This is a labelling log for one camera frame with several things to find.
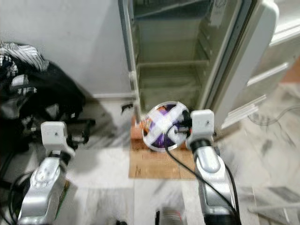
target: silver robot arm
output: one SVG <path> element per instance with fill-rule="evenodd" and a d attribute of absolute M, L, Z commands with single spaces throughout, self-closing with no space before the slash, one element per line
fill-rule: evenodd
<path fill-rule="evenodd" d="M 211 184 L 235 207 L 225 164 L 212 147 L 214 113 L 199 110 L 191 113 L 192 132 L 186 146 L 194 156 L 195 172 Z M 199 197 L 204 221 L 207 225 L 238 224 L 230 206 L 207 184 L 199 182 Z"/>

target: white wall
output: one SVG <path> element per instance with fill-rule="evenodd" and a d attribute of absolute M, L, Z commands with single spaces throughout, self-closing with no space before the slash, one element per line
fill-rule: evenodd
<path fill-rule="evenodd" d="M 0 0 L 3 41 L 30 44 L 91 95 L 129 93 L 117 0 Z"/>

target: refrigerator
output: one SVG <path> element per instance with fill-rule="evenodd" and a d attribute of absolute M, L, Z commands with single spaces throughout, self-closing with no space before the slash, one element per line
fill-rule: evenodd
<path fill-rule="evenodd" d="M 136 121 L 165 101 L 224 128 L 272 40 L 271 0 L 119 0 Z"/>

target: marble floor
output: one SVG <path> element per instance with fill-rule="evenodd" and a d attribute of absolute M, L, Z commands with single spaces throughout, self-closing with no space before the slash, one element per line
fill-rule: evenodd
<path fill-rule="evenodd" d="M 68 166 L 72 185 L 56 225 L 153 225 L 156 210 L 164 206 L 180 212 L 185 224 L 204 224 L 196 181 L 133 180 L 128 178 L 129 131 L 133 112 L 121 114 L 124 101 L 90 102 L 82 117 L 95 118 L 91 139 L 80 146 Z M 280 85 L 250 118 L 265 123 L 281 111 L 300 105 L 300 85 Z M 243 225 L 271 224 L 248 207 L 255 205 L 255 188 L 289 186 L 300 191 L 300 109 L 287 112 L 270 126 L 244 119 L 239 128 L 217 141 L 221 157 L 238 186 Z M 32 144 L 17 155 L 6 178 L 35 168 L 44 150 Z"/>

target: striped cloth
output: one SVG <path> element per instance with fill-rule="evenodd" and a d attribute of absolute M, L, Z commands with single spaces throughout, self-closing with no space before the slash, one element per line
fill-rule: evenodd
<path fill-rule="evenodd" d="M 0 54 L 8 55 L 28 63 L 39 71 L 47 70 L 49 62 L 44 60 L 37 49 L 31 45 L 17 45 L 15 43 L 1 43 Z"/>

